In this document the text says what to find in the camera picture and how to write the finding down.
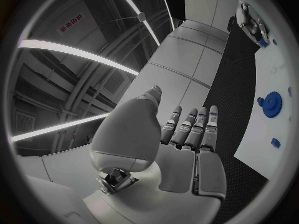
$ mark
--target air vent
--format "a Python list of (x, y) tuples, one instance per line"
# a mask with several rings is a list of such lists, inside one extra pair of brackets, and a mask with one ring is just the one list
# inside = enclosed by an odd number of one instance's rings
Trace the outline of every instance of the air vent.
[(15, 131), (27, 133), (33, 131), (35, 117), (16, 112)]
[(124, 81), (125, 78), (122, 76), (119, 70), (115, 70), (110, 79), (105, 83), (104, 88), (114, 95)]

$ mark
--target black mat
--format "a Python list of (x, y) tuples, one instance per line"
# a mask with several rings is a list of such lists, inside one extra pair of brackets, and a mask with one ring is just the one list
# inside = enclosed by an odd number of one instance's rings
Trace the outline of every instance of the black mat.
[(222, 224), (242, 210), (261, 190), (267, 179), (234, 157), (244, 136), (256, 85), (254, 44), (239, 28), (236, 19), (204, 106), (218, 106), (219, 154), (227, 179), (227, 197), (214, 224)]

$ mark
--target led light strip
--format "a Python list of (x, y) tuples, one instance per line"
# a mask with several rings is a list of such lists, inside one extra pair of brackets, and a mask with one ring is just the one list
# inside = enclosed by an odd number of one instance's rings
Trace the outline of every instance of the led light strip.
[(108, 60), (104, 57), (97, 56), (95, 54), (70, 47), (70, 46), (65, 46), (53, 42), (48, 42), (48, 41), (39, 41), (39, 40), (22, 40), (21, 43), (19, 44), (19, 48), (38, 48), (38, 49), (46, 49), (46, 50), (51, 50), (51, 51), (59, 51), (67, 54), (72, 54), (75, 56), (80, 56), (84, 57), (93, 61), (101, 62), (104, 63), (108, 66), (115, 67), (117, 69), (129, 72), (134, 75), (138, 75), (139, 73), (136, 71), (133, 71), (125, 66), (122, 66), (114, 61)]
[[(127, 3), (131, 6), (131, 8), (133, 8), (133, 10), (137, 13), (137, 15), (140, 13), (139, 9), (136, 7), (136, 5), (133, 3), (132, 0), (126, 0)], [(145, 26), (147, 27), (147, 29), (149, 30), (150, 34), (152, 35), (153, 39), (155, 40), (155, 42), (157, 43), (158, 46), (160, 46), (160, 43), (156, 37), (156, 35), (154, 34), (153, 30), (151, 29), (149, 23), (145, 20), (144, 21)]]
[(41, 135), (41, 134), (44, 134), (44, 133), (49, 133), (49, 132), (53, 132), (53, 131), (60, 130), (60, 129), (63, 129), (63, 128), (68, 128), (68, 127), (71, 127), (71, 126), (74, 126), (74, 125), (78, 125), (78, 124), (81, 124), (81, 123), (86, 123), (86, 122), (90, 122), (90, 121), (97, 120), (97, 119), (100, 119), (100, 118), (104, 118), (104, 117), (107, 117), (109, 114), (110, 113), (101, 114), (101, 115), (93, 116), (93, 117), (90, 117), (90, 118), (84, 118), (84, 119), (80, 119), (80, 120), (77, 120), (77, 121), (52, 126), (52, 127), (49, 127), (49, 128), (39, 129), (37, 131), (20, 134), (20, 135), (11, 137), (10, 141), (11, 142), (16, 142), (16, 141), (19, 141), (19, 140), (22, 140), (22, 139), (35, 137), (35, 136), (38, 136), (38, 135)]
[(168, 13), (169, 13), (169, 17), (170, 17), (170, 21), (171, 21), (172, 30), (174, 31), (174, 24), (173, 24), (173, 20), (172, 20), (172, 17), (171, 17), (169, 8), (168, 8), (168, 4), (167, 4), (166, 0), (164, 0), (164, 2), (165, 2), (165, 4), (166, 4), (167, 11), (168, 11)]

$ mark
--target red sign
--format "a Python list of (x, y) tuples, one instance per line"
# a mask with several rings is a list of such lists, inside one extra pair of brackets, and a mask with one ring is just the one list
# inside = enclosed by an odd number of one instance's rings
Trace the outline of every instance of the red sign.
[(67, 22), (65, 22), (60, 28), (57, 30), (59, 35), (63, 35), (66, 33), (69, 29), (71, 29), (74, 25), (76, 25), (78, 22), (80, 22), (84, 18), (84, 13), (80, 12), (79, 14), (73, 16), (70, 18)]

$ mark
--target blue part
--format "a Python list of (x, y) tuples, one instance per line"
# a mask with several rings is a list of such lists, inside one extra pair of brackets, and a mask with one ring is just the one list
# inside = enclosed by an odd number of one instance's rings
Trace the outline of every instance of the blue part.
[(263, 112), (268, 118), (276, 117), (283, 107), (283, 99), (278, 92), (268, 94), (263, 102)]
[(273, 146), (275, 146), (276, 148), (280, 147), (280, 142), (277, 139), (275, 139), (275, 138), (272, 139), (271, 144)]
[(264, 46), (264, 47), (267, 47), (267, 46), (268, 46), (267, 42), (265, 42), (264, 39), (261, 39), (261, 40), (260, 40), (260, 44), (261, 44), (262, 46)]
[(264, 99), (261, 97), (258, 97), (258, 103), (260, 107), (263, 107)]

